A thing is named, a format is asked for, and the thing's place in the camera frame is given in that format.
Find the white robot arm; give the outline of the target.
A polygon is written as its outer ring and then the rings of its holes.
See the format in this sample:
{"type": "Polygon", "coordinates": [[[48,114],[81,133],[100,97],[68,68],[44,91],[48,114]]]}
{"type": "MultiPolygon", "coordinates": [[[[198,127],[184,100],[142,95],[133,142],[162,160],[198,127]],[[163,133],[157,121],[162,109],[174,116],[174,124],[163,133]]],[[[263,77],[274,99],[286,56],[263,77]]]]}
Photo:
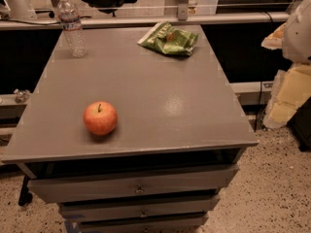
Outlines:
{"type": "Polygon", "coordinates": [[[265,109],[263,125],[275,129],[285,126],[311,97],[311,0],[303,0],[261,45],[281,50],[292,62],[288,71],[279,71],[275,76],[265,109]]]}

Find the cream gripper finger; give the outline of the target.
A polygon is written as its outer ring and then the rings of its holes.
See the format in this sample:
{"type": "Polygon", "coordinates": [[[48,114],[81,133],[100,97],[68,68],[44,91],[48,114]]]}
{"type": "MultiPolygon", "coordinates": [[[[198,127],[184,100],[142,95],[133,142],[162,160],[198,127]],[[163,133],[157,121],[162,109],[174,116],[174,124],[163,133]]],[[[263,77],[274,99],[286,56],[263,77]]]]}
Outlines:
{"type": "Polygon", "coordinates": [[[282,47],[286,23],[281,24],[271,34],[263,39],[261,45],[268,50],[279,50],[282,47]]]}
{"type": "Polygon", "coordinates": [[[279,70],[274,78],[263,125],[270,129],[285,126],[310,97],[310,65],[295,63],[288,71],[279,70]]]}

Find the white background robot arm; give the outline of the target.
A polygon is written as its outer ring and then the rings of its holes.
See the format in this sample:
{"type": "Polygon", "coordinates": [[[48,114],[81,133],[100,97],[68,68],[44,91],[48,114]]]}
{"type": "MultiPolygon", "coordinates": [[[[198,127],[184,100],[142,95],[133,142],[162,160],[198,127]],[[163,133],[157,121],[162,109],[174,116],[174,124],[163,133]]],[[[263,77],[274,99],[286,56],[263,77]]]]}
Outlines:
{"type": "Polygon", "coordinates": [[[6,0],[14,19],[36,19],[35,10],[31,4],[31,0],[6,0]]]}

